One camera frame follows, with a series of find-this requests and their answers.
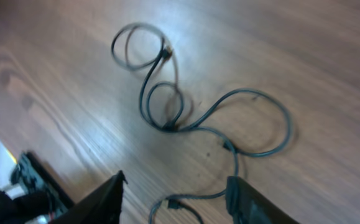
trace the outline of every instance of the cable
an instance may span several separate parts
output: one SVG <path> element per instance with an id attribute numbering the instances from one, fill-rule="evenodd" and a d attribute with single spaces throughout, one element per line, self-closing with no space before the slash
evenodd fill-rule
<path id="1" fill-rule="evenodd" d="M 122 36 L 124 33 L 126 33 L 126 31 L 133 32 L 136 29 L 148 30 L 148 31 L 156 34 L 161 39 L 160 50 L 159 50 L 159 53 L 156 56 L 156 58 L 152 59 L 149 62 L 140 64 L 140 65 L 133 65 L 128 61 L 124 61 L 124 60 L 120 59 L 115 54 L 115 51 L 114 51 L 114 46 L 115 46 L 115 43 L 118 40 L 118 38 L 120 36 Z M 239 173 L 239 162 L 238 162 L 237 154 L 241 154 L 241 155 L 249 156 L 249 157 L 264 157 L 264 156 L 272 155 L 272 154 L 279 152 L 285 148 L 285 146 L 289 143 L 290 138 L 293 134 L 293 124 L 292 124 L 290 112 L 287 110 L 287 108 L 281 102 L 277 101 L 275 98 L 269 96 L 267 93 L 264 93 L 260 90 L 255 90 L 252 88 L 240 88 L 240 89 L 230 91 L 229 93 L 222 96 L 215 104 L 213 104 L 211 106 L 211 108 L 203 116 L 201 116 L 198 120 L 196 120 L 192 124 L 189 124 L 188 126 L 183 126 L 183 127 L 178 127 L 176 125 L 176 122 L 179 119 L 179 117 L 181 116 L 183 109 L 184 109 L 184 97 L 183 97 L 183 93 L 177 88 L 177 85 L 175 83 L 159 82 L 159 83 L 156 83 L 154 86 L 152 86 L 152 88 L 149 90 L 149 92 L 146 96 L 146 99 L 145 99 L 146 103 L 145 103 L 145 107 L 144 107 L 144 103 L 143 103 L 144 102 L 144 92 L 145 92 L 147 83 L 149 81 L 149 78 L 152 75 L 153 71 L 156 69 L 156 66 L 159 64 L 159 62 L 162 61 L 162 63 L 164 63 L 165 61 L 170 59 L 170 57 L 173 54 L 171 49 L 172 48 L 170 46 L 170 42 L 167 40 L 167 38 L 163 34 L 163 32 L 160 31 L 158 28 L 156 28 L 150 24 L 145 24 L 145 23 L 133 23 L 133 24 L 126 25 L 115 35 L 115 37 L 112 41 L 112 44 L 111 44 L 111 53 L 112 53 L 113 59 L 120 66 L 122 66 L 128 70 L 131 70 L 131 71 L 140 70 L 142 68 L 151 66 L 151 68 L 150 68 L 149 72 L 147 73 L 147 76 L 145 77 L 145 80 L 141 86 L 141 90 L 140 90 L 140 94 L 139 94 L 139 111 L 141 113 L 142 118 L 148 124 L 150 124 L 153 128 L 157 129 L 158 131 L 161 131 L 164 133 L 184 133 L 184 132 L 190 132 L 190 131 L 207 131 L 207 132 L 210 132 L 210 133 L 213 133 L 213 134 L 219 136 L 224 142 L 223 147 L 225 149 L 231 151 L 234 156 L 234 176 L 238 176 L 238 173 Z M 151 115 L 150 98 L 151 98 L 153 92 L 162 86 L 169 86 L 170 88 L 173 88 L 173 90 L 176 92 L 176 94 L 178 94 L 179 99 L 180 99 L 180 109 L 173 119 L 167 121 L 164 125 L 159 125 Z M 269 151 L 266 151 L 266 152 L 258 152 L 258 153 L 246 152 L 246 151 L 243 151 L 242 149 L 236 148 L 234 146 L 234 144 L 220 131 L 218 131 L 214 128 L 200 126 L 200 124 L 202 122 L 204 122 L 204 120 L 206 120 L 215 111 L 217 106 L 223 100 L 225 100 L 229 96 L 235 95 L 237 93 L 249 93 L 249 94 L 255 95 L 256 97 L 263 97 L 263 98 L 267 99 L 269 102 L 271 102 L 273 105 L 278 107 L 278 109 L 282 112 L 285 122 L 286 122 L 286 125 L 287 125 L 286 135 L 284 137 L 284 140 L 277 147 L 275 147 Z M 194 200 L 196 200 L 196 199 L 197 200 L 214 199 L 214 198 L 223 196 L 225 194 L 225 191 L 226 191 L 226 189 L 224 189 L 216 194 L 212 194 L 212 195 L 173 194 L 173 195 L 169 195 L 169 196 L 165 197 L 164 200 L 169 201 L 169 206 L 168 206 L 169 208 L 172 208 L 172 209 L 184 208 L 184 209 L 188 210 L 189 212 L 192 212 L 192 214 L 194 214 L 194 216 L 196 216 L 196 218 L 198 219 L 198 221 L 200 223 L 203 223 L 203 220 L 201 219 L 200 215 L 196 212 L 196 210 L 194 210 L 193 208 L 189 207 L 188 205 L 185 205 L 184 203 L 180 202 L 180 200 L 183 200 L 183 199 L 194 199 Z M 161 206 L 162 202 L 163 202 L 163 200 L 159 200 L 152 207 L 152 209 L 149 213 L 149 224 L 153 224 L 154 215 L 156 214 L 157 210 Z"/>

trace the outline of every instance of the black cable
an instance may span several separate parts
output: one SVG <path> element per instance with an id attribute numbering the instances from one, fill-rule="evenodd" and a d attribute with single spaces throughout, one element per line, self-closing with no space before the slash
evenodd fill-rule
<path id="1" fill-rule="evenodd" d="M 160 50 L 158 55 L 156 56 L 155 59 L 147 62 L 147 63 L 143 63 L 141 65 L 133 65 L 129 62 L 125 62 L 124 60 L 120 59 L 114 51 L 114 46 L 116 41 L 118 40 L 118 38 L 123 35 L 126 31 L 134 31 L 135 29 L 145 29 L 148 31 L 151 31 L 152 33 L 158 35 L 161 39 L 161 45 L 160 45 Z M 260 90 L 255 90 L 255 89 L 251 89 L 251 88 L 240 88 L 240 89 L 236 89 L 233 91 L 230 91 L 229 93 L 225 94 L 224 96 L 222 96 L 203 116 L 201 116 L 198 120 L 196 120 L 194 123 L 189 124 L 188 126 L 184 126 L 184 127 L 177 127 L 176 126 L 176 122 L 179 119 L 179 117 L 181 116 L 183 109 L 184 109 L 184 99 L 183 99 L 183 94 L 182 92 L 177 88 L 176 84 L 171 83 L 171 82 L 159 82 L 157 84 L 155 84 L 148 92 L 147 97 L 146 97 L 146 112 L 144 111 L 144 105 L 143 105 L 143 100 L 144 100 L 144 92 L 145 92 L 145 88 L 146 85 L 149 81 L 150 76 L 152 75 L 153 71 L 155 70 L 156 66 L 159 64 L 159 62 L 163 59 L 163 61 L 166 61 L 170 58 L 170 56 L 172 55 L 171 52 L 171 48 L 170 45 L 168 44 L 168 40 L 165 37 L 165 35 L 162 33 L 162 31 L 160 31 L 158 28 L 149 25 L 149 24 L 144 24 L 144 23 L 133 23 L 133 24 L 129 24 L 125 27 L 123 27 L 114 37 L 113 41 L 112 41 L 112 45 L 111 45 L 111 53 L 113 56 L 113 59 L 122 67 L 128 69 L 128 70 L 140 70 L 142 68 L 151 66 L 147 76 L 145 77 L 145 80 L 141 86 L 141 91 L 140 91 L 140 95 L 139 95 L 139 110 L 141 113 L 142 118 L 148 123 L 150 124 L 152 127 L 154 127 L 155 129 L 161 131 L 161 132 L 165 132 L 165 133 L 183 133 L 183 132 L 189 132 L 189 131 L 208 131 L 210 133 L 213 133 L 217 136 L 219 136 L 223 142 L 224 145 L 223 147 L 229 151 L 231 151 L 233 153 L 234 156 L 234 176 L 238 176 L 238 172 L 239 172 L 239 163 L 238 163 L 238 157 L 237 154 L 242 154 L 245 156 L 249 156 L 249 157 L 263 157 L 263 156 L 269 156 L 272 155 L 276 152 L 281 151 L 283 148 L 285 148 L 285 146 L 289 143 L 290 138 L 293 134 L 293 124 L 292 124 L 292 119 L 290 116 L 289 111 L 287 110 L 287 108 L 279 101 L 277 101 L 275 98 L 269 96 L 268 94 L 260 91 Z M 169 86 L 171 88 L 174 89 L 174 91 L 178 94 L 179 99 L 180 99 L 180 109 L 177 113 L 177 115 L 167 121 L 164 125 L 159 125 L 152 117 L 151 112 L 150 112 L 150 98 L 153 94 L 153 92 L 158 88 L 158 87 L 162 87 L 162 86 Z M 221 132 L 219 132 L 216 129 L 210 128 L 210 127 L 203 127 L 200 126 L 200 124 L 202 122 L 204 122 L 205 119 L 207 119 L 213 112 L 214 110 L 217 108 L 217 106 L 226 98 L 228 98 L 229 96 L 232 96 L 234 94 L 237 93 L 250 93 L 255 95 L 256 97 L 263 97 L 265 99 L 267 99 L 268 101 L 270 101 L 271 103 L 273 103 L 275 106 L 277 106 L 279 108 L 279 110 L 281 110 L 281 112 L 284 115 L 285 118 L 285 122 L 286 122 L 286 135 L 284 137 L 284 140 L 275 148 L 266 151 L 266 152 L 246 152 L 243 151 L 241 149 L 236 148 L 233 143 Z M 225 194 L 225 190 L 222 190 L 216 194 L 212 194 L 212 195 L 192 195 L 192 194 L 173 194 L 173 195 L 169 195 L 167 197 L 165 197 L 164 200 L 168 200 L 169 202 L 169 208 L 172 209 L 179 209 L 179 208 L 184 208 L 190 212 L 192 212 L 192 214 L 194 214 L 196 216 L 196 218 L 198 219 L 198 221 L 200 223 L 203 223 L 203 220 L 201 219 L 200 215 L 191 207 L 189 207 L 188 205 L 185 205 L 184 203 L 180 202 L 181 199 L 213 199 L 213 198 L 218 198 L 220 196 L 223 196 Z M 149 213 L 149 224 L 153 224 L 153 219 L 154 219 L 154 215 L 156 213 L 156 211 L 159 209 L 159 207 L 161 206 L 163 200 L 159 200 L 158 202 L 156 202 L 154 204 L 154 206 L 152 207 L 150 213 Z"/>

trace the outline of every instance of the wooden surface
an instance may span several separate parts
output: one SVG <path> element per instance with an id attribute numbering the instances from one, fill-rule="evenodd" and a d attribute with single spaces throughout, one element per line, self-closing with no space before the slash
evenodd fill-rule
<path id="1" fill-rule="evenodd" d="M 360 0 L 0 1 L 0 139 L 14 155 L 34 151 L 75 201 L 122 169 L 123 223 L 146 223 L 167 194 L 224 188 L 233 162 L 219 139 L 162 134 L 141 119 L 146 71 L 120 68 L 109 51 L 114 34 L 138 21 L 172 42 L 188 110 L 193 102 L 188 122 L 239 87 L 292 112 L 289 148 L 240 158 L 249 183 L 302 223 L 360 223 Z M 137 60 L 157 47 L 141 31 L 130 45 Z M 173 74 L 167 63 L 152 81 Z M 152 108 L 163 121 L 170 90 L 160 93 Z M 284 129 L 272 105 L 250 96 L 234 97 L 205 125 L 248 150 L 274 146 Z M 224 197 L 187 203 L 206 223 L 231 223 Z M 184 211 L 157 215 L 157 223 L 194 222 Z"/>

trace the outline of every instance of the wooden table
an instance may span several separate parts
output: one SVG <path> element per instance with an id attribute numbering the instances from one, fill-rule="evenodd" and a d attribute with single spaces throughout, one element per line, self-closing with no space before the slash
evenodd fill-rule
<path id="1" fill-rule="evenodd" d="M 123 170 L 123 223 L 146 223 L 165 195 L 224 188 L 233 161 L 217 137 L 164 134 L 142 120 L 147 70 L 124 70 L 109 49 L 137 21 L 172 42 L 188 122 L 240 87 L 292 112 L 298 131 L 285 151 L 240 158 L 251 185 L 302 223 L 360 223 L 360 0 L 0 1 L 0 139 L 15 156 L 34 151 L 75 201 Z M 145 32 L 130 45 L 135 60 L 156 53 Z M 166 63 L 152 82 L 173 74 Z M 159 92 L 152 111 L 163 122 L 172 92 Z M 250 96 L 233 97 L 205 125 L 257 151 L 284 129 L 272 105 Z M 224 197 L 186 203 L 206 223 L 231 222 Z M 162 209 L 156 221 L 195 219 Z"/>

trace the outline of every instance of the yellow strip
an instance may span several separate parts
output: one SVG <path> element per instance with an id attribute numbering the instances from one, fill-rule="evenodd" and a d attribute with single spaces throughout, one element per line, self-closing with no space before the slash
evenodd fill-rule
<path id="1" fill-rule="evenodd" d="M 6 149 L 8 155 L 10 156 L 10 158 L 12 159 L 12 161 L 14 161 L 15 164 L 17 164 L 17 159 L 11 154 L 10 151 L 8 151 L 8 149 Z"/>

